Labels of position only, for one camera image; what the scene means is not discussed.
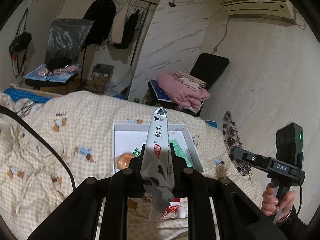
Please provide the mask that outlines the person's right hand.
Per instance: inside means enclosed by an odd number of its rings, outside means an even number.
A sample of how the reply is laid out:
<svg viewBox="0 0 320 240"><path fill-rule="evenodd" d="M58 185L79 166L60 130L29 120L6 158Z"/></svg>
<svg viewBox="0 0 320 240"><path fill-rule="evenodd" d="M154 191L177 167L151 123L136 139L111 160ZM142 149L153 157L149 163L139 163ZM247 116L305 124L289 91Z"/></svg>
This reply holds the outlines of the person's right hand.
<svg viewBox="0 0 320 240"><path fill-rule="evenodd" d="M279 219L286 217L293 208L296 198L295 191L288 191L282 200L279 200L274 195L274 188L271 183L268 183L266 190L263 193L263 202L261 210L266 216L280 214Z"/></svg>

